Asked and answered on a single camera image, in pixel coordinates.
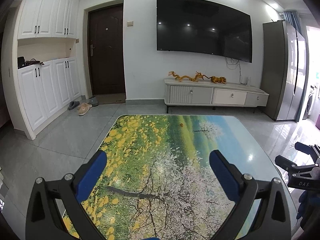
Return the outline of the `purple stool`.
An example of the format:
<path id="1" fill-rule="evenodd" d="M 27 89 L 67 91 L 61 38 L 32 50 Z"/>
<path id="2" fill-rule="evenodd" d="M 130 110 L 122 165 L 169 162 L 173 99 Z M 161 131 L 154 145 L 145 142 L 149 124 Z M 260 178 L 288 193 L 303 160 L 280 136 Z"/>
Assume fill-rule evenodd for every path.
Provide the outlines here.
<path id="1" fill-rule="evenodd" d="M 318 128 L 318 129 L 320 129 L 320 114 L 318 115 L 318 118 L 317 118 L 317 120 L 316 120 L 316 127 Z"/>

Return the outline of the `beige slipper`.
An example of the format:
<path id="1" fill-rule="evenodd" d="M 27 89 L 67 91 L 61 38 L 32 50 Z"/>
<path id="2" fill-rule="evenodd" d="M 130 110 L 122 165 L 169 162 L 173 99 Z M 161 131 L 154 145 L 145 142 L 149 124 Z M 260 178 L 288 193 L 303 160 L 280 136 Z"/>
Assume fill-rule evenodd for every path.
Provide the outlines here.
<path id="1" fill-rule="evenodd" d="M 78 106 L 78 115 L 85 115 L 92 107 L 93 106 L 91 104 L 83 102 L 81 105 Z"/>

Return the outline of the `landscape print table cover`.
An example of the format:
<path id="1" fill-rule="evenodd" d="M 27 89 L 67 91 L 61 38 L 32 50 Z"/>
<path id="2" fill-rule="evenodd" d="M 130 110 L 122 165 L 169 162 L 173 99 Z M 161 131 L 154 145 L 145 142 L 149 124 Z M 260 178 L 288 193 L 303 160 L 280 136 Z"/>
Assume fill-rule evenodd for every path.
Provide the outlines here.
<path id="1" fill-rule="evenodd" d="M 213 150 L 257 180 L 281 176 L 233 116 L 122 115 L 99 148 L 107 163 L 81 205 L 106 239 L 212 237 L 235 205 L 210 168 Z"/>

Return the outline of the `dark grey slipper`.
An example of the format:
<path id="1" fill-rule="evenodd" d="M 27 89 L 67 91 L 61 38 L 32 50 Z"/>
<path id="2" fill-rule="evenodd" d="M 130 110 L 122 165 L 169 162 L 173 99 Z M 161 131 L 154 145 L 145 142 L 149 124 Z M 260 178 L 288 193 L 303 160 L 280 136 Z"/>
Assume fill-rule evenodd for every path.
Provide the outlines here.
<path id="1" fill-rule="evenodd" d="M 95 107 L 95 106 L 99 105 L 99 102 L 96 97 L 91 97 L 89 100 L 89 104 L 92 105 L 93 107 Z"/>

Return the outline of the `white washing machine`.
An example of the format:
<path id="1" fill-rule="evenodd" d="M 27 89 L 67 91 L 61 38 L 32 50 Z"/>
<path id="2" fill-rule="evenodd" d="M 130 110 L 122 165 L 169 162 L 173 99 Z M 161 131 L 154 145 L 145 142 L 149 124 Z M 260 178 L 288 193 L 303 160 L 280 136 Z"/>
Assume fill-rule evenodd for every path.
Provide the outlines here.
<path id="1" fill-rule="evenodd" d="M 306 97 L 306 107 L 304 108 L 303 120 L 306 120 L 312 113 L 313 105 L 317 97 L 317 86 L 310 85 Z"/>

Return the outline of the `golden tiger figurine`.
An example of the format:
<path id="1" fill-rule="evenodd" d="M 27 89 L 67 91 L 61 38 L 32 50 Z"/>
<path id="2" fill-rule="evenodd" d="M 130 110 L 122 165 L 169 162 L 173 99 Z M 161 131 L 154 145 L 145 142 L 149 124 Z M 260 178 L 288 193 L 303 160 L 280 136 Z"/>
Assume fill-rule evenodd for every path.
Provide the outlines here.
<path id="1" fill-rule="evenodd" d="M 226 84 L 227 83 L 226 78 L 223 77 L 223 76 L 222 77 L 212 76 L 209 79 L 210 79 L 210 81 L 212 83 L 220 83 L 220 84 Z"/>

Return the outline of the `grey white tv cabinet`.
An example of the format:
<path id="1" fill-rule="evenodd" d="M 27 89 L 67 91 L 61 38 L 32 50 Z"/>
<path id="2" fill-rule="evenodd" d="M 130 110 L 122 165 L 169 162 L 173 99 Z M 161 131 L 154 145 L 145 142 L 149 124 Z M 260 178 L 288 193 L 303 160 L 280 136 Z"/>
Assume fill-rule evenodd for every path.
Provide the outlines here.
<path id="1" fill-rule="evenodd" d="M 165 79 L 164 103 L 171 106 L 265 107 L 269 94 L 236 83 Z"/>

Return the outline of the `white shoe cabinet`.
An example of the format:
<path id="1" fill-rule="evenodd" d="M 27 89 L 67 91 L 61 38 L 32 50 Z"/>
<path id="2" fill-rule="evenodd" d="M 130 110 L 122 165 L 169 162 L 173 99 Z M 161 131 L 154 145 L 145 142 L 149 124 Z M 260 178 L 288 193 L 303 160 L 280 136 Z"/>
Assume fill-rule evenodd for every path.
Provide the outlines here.
<path id="1" fill-rule="evenodd" d="M 2 45 L 5 99 L 14 128 L 36 136 L 81 96 L 75 57 L 80 0 L 15 0 Z"/>

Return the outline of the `golden dragon figurine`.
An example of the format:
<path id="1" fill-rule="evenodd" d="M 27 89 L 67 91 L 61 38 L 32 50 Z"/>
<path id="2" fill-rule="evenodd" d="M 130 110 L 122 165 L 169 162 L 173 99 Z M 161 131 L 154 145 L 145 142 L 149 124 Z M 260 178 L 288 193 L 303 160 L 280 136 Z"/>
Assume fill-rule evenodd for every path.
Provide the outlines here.
<path id="1" fill-rule="evenodd" d="M 204 80 L 204 77 L 207 77 L 204 74 L 202 74 L 201 72 L 196 72 L 194 77 L 190 77 L 187 75 L 180 76 L 180 75 L 176 74 L 174 71 L 168 72 L 168 75 L 174 77 L 175 80 L 178 80 L 180 82 L 182 82 L 182 80 L 184 80 L 184 79 L 188 79 L 189 81 L 192 81 L 192 82 L 197 82 L 198 80 L 200 80 L 200 79 Z"/>

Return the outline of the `grey steel refrigerator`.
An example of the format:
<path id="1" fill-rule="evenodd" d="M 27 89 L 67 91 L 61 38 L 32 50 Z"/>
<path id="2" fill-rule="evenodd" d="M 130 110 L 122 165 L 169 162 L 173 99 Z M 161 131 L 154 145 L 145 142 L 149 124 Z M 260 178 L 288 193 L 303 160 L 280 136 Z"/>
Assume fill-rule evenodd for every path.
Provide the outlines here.
<path id="1" fill-rule="evenodd" d="M 260 88 L 269 94 L 264 113 L 274 121 L 298 121 L 306 77 L 305 38 L 286 21 L 263 24 Z"/>

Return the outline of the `dark brown entrance door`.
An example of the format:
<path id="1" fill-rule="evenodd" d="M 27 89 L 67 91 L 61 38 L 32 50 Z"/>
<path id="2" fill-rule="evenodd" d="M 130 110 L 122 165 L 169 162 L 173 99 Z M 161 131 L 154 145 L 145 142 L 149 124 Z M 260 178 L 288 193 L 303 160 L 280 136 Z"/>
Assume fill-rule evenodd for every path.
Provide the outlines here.
<path id="1" fill-rule="evenodd" d="M 122 4 L 89 12 L 88 62 L 93 95 L 125 93 Z"/>

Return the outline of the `black wall television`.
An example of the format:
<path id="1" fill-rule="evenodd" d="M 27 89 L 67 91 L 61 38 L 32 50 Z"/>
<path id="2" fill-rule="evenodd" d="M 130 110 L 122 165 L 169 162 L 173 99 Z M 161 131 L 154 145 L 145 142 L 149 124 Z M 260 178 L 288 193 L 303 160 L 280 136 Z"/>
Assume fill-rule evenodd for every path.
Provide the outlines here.
<path id="1" fill-rule="evenodd" d="M 157 50 L 252 62 L 251 17 L 207 0 L 157 0 Z"/>

